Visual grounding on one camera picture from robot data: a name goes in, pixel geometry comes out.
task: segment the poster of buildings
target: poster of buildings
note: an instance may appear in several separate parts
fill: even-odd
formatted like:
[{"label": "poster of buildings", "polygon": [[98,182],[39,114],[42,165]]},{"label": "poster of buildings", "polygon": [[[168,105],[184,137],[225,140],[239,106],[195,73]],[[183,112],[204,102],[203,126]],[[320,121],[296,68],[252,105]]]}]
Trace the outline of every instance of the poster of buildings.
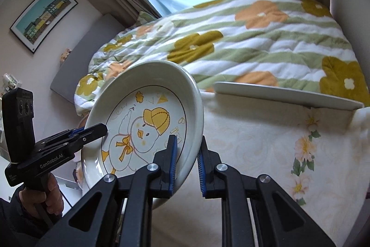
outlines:
[{"label": "poster of buildings", "polygon": [[76,4],[75,0],[34,0],[10,29],[35,53],[52,28]]}]

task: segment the white ceramic plate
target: white ceramic plate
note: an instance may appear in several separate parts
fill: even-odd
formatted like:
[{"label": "white ceramic plate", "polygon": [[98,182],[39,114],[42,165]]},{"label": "white ceramic plate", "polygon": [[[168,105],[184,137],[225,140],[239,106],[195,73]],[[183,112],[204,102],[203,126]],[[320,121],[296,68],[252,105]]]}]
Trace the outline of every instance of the white ceramic plate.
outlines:
[{"label": "white ceramic plate", "polygon": [[331,108],[351,111],[364,107],[363,103],[353,100],[290,88],[232,82],[215,82],[213,88],[215,92],[219,94],[238,95],[240,97],[278,101],[314,108]]},{"label": "white ceramic plate", "polygon": [[202,141],[202,99],[183,68],[168,61],[149,61],[130,67],[106,87],[86,127],[97,123],[106,124],[108,134],[82,150],[89,188],[108,173],[122,177],[151,163],[174,134],[178,141],[176,191],[193,167]]}]

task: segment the yellow flower drawing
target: yellow flower drawing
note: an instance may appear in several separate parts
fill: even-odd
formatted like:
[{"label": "yellow flower drawing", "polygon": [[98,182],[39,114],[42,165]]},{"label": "yellow flower drawing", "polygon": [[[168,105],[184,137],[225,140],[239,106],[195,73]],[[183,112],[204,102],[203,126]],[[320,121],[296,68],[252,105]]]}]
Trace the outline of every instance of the yellow flower drawing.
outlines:
[{"label": "yellow flower drawing", "polygon": [[202,35],[190,34],[175,42],[175,49],[172,50],[167,60],[180,64],[184,61],[190,63],[215,51],[214,42],[223,38],[219,31],[209,31]]},{"label": "yellow flower drawing", "polygon": [[303,198],[303,196],[308,192],[308,185],[310,184],[310,181],[311,177],[306,174],[302,174],[300,176],[291,174],[288,188],[289,195],[294,200]]},{"label": "yellow flower drawing", "polygon": [[144,96],[142,95],[142,93],[140,91],[138,91],[135,95],[136,97],[136,101],[138,103],[142,103],[144,101]]},{"label": "yellow flower drawing", "polygon": [[235,15],[235,20],[246,21],[247,29],[265,28],[271,22],[284,22],[288,15],[280,11],[276,4],[268,0],[259,0]]},{"label": "yellow flower drawing", "polygon": [[85,96],[89,96],[98,87],[98,82],[101,80],[103,80],[103,74],[101,72],[97,76],[91,74],[84,76],[78,83],[77,95],[84,94]]},{"label": "yellow flower drawing", "polygon": [[315,154],[317,150],[317,146],[315,143],[310,141],[308,136],[302,136],[300,139],[296,141],[296,145],[294,147],[295,150],[295,158],[299,161],[312,161],[312,155]]},{"label": "yellow flower drawing", "polygon": [[332,17],[329,9],[315,0],[302,0],[302,8],[306,13],[317,17]]},{"label": "yellow flower drawing", "polygon": [[104,48],[103,48],[103,52],[110,52],[112,50],[117,50],[119,48],[121,48],[123,45],[125,45],[127,42],[129,42],[131,39],[133,38],[133,36],[131,34],[127,35],[127,36],[123,36],[121,38],[119,38],[117,40],[116,43],[108,43]]},{"label": "yellow flower drawing", "polygon": [[358,62],[345,63],[336,57],[324,57],[322,68],[326,77],[320,79],[324,94],[359,101],[370,106],[370,95]]}]

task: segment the hand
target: hand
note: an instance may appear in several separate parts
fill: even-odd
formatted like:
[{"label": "hand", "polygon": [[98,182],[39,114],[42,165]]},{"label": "hand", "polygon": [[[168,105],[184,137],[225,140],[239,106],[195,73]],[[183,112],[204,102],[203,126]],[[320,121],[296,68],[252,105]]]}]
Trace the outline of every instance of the hand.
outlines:
[{"label": "hand", "polygon": [[31,216],[38,219],[40,219],[40,216],[34,205],[36,203],[46,201],[46,210],[49,214],[59,215],[64,209],[64,201],[59,190],[58,182],[51,173],[49,173],[47,186],[50,191],[47,197],[45,192],[30,190],[29,188],[25,188],[23,191],[19,192],[19,199],[25,210],[27,210]]}]

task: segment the wall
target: wall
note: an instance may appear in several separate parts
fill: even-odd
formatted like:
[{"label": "wall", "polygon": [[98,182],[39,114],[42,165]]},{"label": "wall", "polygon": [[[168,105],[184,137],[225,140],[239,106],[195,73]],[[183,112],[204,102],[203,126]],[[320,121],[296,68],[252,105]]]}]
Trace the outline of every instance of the wall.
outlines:
[{"label": "wall", "polygon": [[[36,140],[65,129],[75,128],[80,117],[74,105],[52,92],[49,87],[59,68],[60,55],[72,49],[101,14],[87,1],[75,6],[48,34],[32,54],[10,32],[10,27],[33,0],[3,0],[0,5],[0,75],[13,74],[22,88],[34,95],[33,120]],[[56,171],[62,178],[72,178],[72,163]]]}]

